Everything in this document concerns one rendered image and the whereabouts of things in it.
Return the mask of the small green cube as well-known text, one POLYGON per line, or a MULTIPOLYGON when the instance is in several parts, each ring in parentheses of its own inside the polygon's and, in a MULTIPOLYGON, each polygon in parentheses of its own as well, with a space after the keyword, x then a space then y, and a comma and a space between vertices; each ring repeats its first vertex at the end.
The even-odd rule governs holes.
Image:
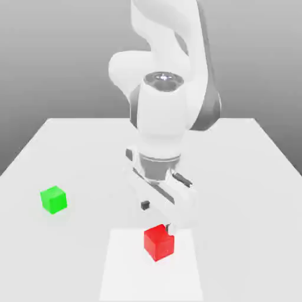
POLYGON ((66 193, 58 186, 40 192, 43 208, 50 214, 56 214, 67 207, 66 193))

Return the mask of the small red cube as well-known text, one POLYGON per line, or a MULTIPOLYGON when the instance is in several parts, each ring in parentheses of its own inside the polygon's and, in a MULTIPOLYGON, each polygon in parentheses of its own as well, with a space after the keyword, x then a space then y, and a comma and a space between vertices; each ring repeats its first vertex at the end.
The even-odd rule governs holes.
POLYGON ((174 253, 175 237, 169 235, 163 224, 144 231, 144 249, 154 261, 174 253))

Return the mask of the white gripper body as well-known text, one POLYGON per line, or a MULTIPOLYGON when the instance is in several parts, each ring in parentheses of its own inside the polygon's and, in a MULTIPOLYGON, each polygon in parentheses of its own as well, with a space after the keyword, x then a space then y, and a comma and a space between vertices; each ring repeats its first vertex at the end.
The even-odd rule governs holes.
POLYGON ((139 206, 142 199, 148 199, 149 209, 157 209, 166 217, 168 223, 177 227, 191 227, 195 223, 198 191, 189 180, 172 169, 166 172, 165 180, 153 183, 130 165, 124 172, 139 206))

